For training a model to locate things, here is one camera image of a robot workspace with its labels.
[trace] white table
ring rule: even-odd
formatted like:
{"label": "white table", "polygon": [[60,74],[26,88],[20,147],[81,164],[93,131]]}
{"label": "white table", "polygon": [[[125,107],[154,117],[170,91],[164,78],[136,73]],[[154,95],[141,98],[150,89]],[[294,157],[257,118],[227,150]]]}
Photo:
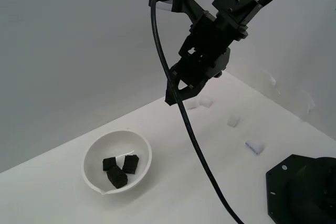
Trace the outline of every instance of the white table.
{"label": "white table", "polygon": [[[227,73],[203,94],[214,104],[188,113],[224,195],[244,223],[273,224],[266,171],[290,154],[336,157],[336,142]],[[241,116],[236,128],[226,125],[231,113]],[[91,141],[120,129],[150,141],[152,166],[135,189],[101,196],[81,177],[82,156]],[[266,143],[261,155],[244,146],[251,138]],[[211,187],[177,107],[159,99],[1,173],[0,223],[235,222]]]}

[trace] white cube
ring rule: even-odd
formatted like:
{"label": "white cube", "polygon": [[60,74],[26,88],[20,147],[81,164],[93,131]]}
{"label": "white cube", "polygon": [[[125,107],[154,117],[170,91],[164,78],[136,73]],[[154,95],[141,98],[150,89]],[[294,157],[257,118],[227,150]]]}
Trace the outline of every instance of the white cube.
{"label": "white cube", "polygon": [[240,117],[237,115],[230,115],[229,120],[227,120],[227,125],[231,127],[236,127],[238,124]]}

